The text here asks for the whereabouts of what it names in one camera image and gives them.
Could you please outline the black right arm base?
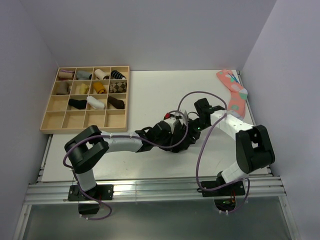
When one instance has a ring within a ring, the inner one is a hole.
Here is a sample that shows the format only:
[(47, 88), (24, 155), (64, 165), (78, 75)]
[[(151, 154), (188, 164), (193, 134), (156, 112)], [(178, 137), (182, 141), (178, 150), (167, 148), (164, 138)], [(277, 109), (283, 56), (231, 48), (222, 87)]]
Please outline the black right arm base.
[(220, 187), (224, 183), (223, 179), (201, 181), (201, 187), (197, 188), (197, 192), (201, 193), (204, 198), (218, 197), (218, 199), (214, 200), (217, 209), (222, 212), (231, 212), (237, 207), (236, 197), (244, 197), (247, 192), (242, 181)]

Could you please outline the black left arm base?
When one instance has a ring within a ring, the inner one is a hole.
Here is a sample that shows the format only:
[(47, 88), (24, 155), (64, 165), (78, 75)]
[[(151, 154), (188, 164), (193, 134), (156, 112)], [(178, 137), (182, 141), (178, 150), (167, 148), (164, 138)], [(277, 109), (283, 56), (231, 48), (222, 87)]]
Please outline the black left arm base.
[(80, 203), (96, 199), (99, 201), (110, 201), (113, 199), (114, 186), (112, 184), (97, 184), (90, 190), (81, 192), (78, 185), (71, 185), (67, 200), (69, 202), (79, 202), (78, 212), (81, 215), (95, 215), (100, 210), (101, 204), (96, 203)]

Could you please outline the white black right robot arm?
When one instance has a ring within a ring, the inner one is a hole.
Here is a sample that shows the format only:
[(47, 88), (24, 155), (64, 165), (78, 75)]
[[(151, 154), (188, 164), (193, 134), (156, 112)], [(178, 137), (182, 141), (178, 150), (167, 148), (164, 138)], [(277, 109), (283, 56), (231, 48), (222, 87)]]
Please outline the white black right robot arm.
[[(211, 106), (206, 98), (196, 101), (194, 107), (198, 118), (191, 121), (191, 128), (197, 133), (209, 128), (195, 170), (196, 182), (202, 191), (218, 191), (222, 195), (227, 195), (233, 190), (234, 184), (243, 181), (248, 174), (275, 162), (275, 153), (265, 126), (248, 124), (228, 114), (222, 106)], [(203, 151), (214, 128), (220, 129), (235, 141), (236, 160), (219, 173), (215, 187), (208, 188), (202, 186), (199, 181), (199, 168)]]

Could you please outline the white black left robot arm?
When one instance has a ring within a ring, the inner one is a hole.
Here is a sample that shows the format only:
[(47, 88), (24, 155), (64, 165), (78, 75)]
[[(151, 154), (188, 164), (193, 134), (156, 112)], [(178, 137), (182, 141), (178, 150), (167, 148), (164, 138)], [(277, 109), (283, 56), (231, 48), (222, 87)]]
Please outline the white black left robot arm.
[(189, 124), (173, 117), (162, 120), (153, 127), (116, 135), (91, 125), (68, 141), (64, 149), (71, 163), (69, 167), (79, 183), (79, 194), (86, 200), (91, 200), (101, 195), (93, 167), (106, 153), (142, 153), (153, 147), (179, 153), (194, 143)]

